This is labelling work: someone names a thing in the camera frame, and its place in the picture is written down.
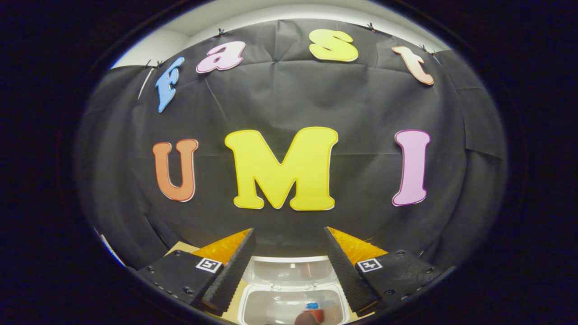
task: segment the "white plastic container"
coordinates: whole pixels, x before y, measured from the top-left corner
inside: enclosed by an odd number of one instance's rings
[[[253,256],[243,280],[241,325],[293,325],[309,302],[319,303],[323,325],[349,321],[349,306],[327,256],[278,258]]]

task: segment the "pink letter i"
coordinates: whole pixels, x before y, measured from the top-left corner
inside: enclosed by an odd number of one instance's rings
[[[425,147],[429,134],[420,130],[403,130],[395,134],[401,146],[403,171],[399,192],[391,202],[395,206],[415,204],[425,199]]]

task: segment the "white wall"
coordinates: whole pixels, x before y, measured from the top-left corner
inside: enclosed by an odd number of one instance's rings
[[[157,65],[157,61],[164,61],[180,52],[191,37],[167,29],[157,29],[130,48],[113,66],[125,65]]]
[[[447,50],[448,45],[425,29],[380,5],[366,0],[310,0],[327,4],[271,4],[300,0],[216,0],[174,19],[128,50],[114,65],[144,65],[166,60],[187,47],[218,34],[218,29],[230,31],[264,21],[281,19],[331,19],[366,26],[372,23],[379,31],[397,36],[428,50]]]

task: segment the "black cloth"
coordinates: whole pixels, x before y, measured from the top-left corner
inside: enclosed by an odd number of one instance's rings
[[[322,61],[309,51],[315,29],[353,38],[353,62]],[[227,70],[198,74],[213,47],[241,40],[243,61]],[[424,60],[435,83],[413,77],[394,46]],[[155,83],[178,57],[176,95],[159,114]],[[385,250],[403,247],[430,263],[462,261],[484,238],[499,208],[506,171],[505,135],[490,95],[452,51],[436,60],[419,47],[364,27],[331,20],[279,20],[227,31],[177,54],[153,69],[114,68],[95,90],[77,136],[77,179],[84,209],[117,254],[139,268],[177,241],[204,246],[254,227],[255,255],[324,255],[323,227],[330,226]],[[333,147],[329,211],[240,209],[233,152],[225,137],[257,130],[282,161],[295,134],[311,126],[339,134]],[[423,202],[393,206],[402,173],[394,135],[429,133]],[[169,142],[169,172],[180,184],[182,139],[196,139],[194,197],[166,198],[155,176],[153,146]],[[257,195],[264,198],[257,186]]]

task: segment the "letter cutout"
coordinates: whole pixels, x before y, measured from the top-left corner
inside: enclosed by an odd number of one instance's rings
[[[330,210],[335,200],[329,196],[329,160],[338,141],[335,130],[308,127],[297,132],[281,164],[258,131],[233,132],[225,144],[235,155],[239,196],[236,206],[261,209],[264,201],[257,196],[255,182],[275,209],[280,209],[293,183],[297,183],[290,206],[295,210]]]
[[[161,192],[174,201],[187,202],[195,195],[195,171],[193,153],[198,148],[197,140],[185,139],[177,142],[176,148],[181,155],[181,175],[183,182],[176,187],[169,175],[169,152],[171,144],[160,142],[153,146],[154,168],[157,173],[157,183]]]
[[[401,54],[401,57],[409,69],[409,72],[411,72],[417,80],[429,85],[434,84],[434,78],[431,75],[425,73],[421,67],[420,63],[423,64],[424,59],[413,54],[413,52],[405,46],[395,46],[391,49],[397,54]]]
[[[319,60],[351,62],[359,56],[355,46],[349,44],[353,38],[344,32],[315,29],[309,39],[315,43],[309,45],[309,50]]]
[[[404,130],[395,134],[395,141],[401,146],[403,171],[399,192],[391,202],[395,206],[416,204],[425,199],[425,147],[429,134],[420,130]]]
[[[178,58],[171,66],[158,78],[155,86],[158,88],[158,112],[162,113],[176,93],[176,89],[171,89],[171,84],[176,84],[179,79],[179,67],[184,62],[184,57]]]
[[[211,72],[215,69],[220,71],[236,67],[243,61],[241,53],[245,49],[245,43],[239,40],[228,42],[212,48],[197,65],[198,73]]]

